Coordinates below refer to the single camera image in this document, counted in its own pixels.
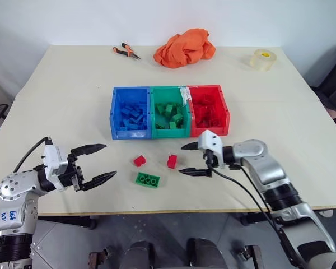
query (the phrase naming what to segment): gray floor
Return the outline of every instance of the gray floor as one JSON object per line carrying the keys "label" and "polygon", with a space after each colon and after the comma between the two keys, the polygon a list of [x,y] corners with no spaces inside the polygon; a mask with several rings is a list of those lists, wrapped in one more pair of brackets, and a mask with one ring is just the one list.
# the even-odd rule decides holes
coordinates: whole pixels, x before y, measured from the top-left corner
{"label": "gray floor", "polygon": [[[267,223],[242,226],[239,214],[154,214],[119,215],[99,218],[95,230],[39,221],[34,235],[34,268],[88,268],[88,254],[113,246],[115,254],[99,268],[117,269],[124,251],[138,240],[154,244],[157,267],[186,263],[185,244],[190,237],[216,243],[229,268],[254,268],[252,261],[239,264],[231,253],[232,244],[257,244],[268,268],[293,268],[276,235]],[[332,218],[321,217],[336,243],[336,210]]]}

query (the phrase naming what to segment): red lego brick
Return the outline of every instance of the red lego brick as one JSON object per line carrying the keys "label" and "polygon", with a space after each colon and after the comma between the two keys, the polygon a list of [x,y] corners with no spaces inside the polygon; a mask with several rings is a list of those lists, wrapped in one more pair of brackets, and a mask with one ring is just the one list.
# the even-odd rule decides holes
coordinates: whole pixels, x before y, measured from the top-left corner
{"label": "red lego brick", "polygon": [[140,157],[134,159],[134,164],[136,167],[140,167],[142,166],[142,164],[146,163],[146,159],[143,157],[143,155],[141,155]]}
{"label": "red lego brick", "polygon": [[168,162],[167,162],[167,166],[170,169],[174,169],[175,168],[175,164],[177,163],[177,155],[170,155],[168,158]]}

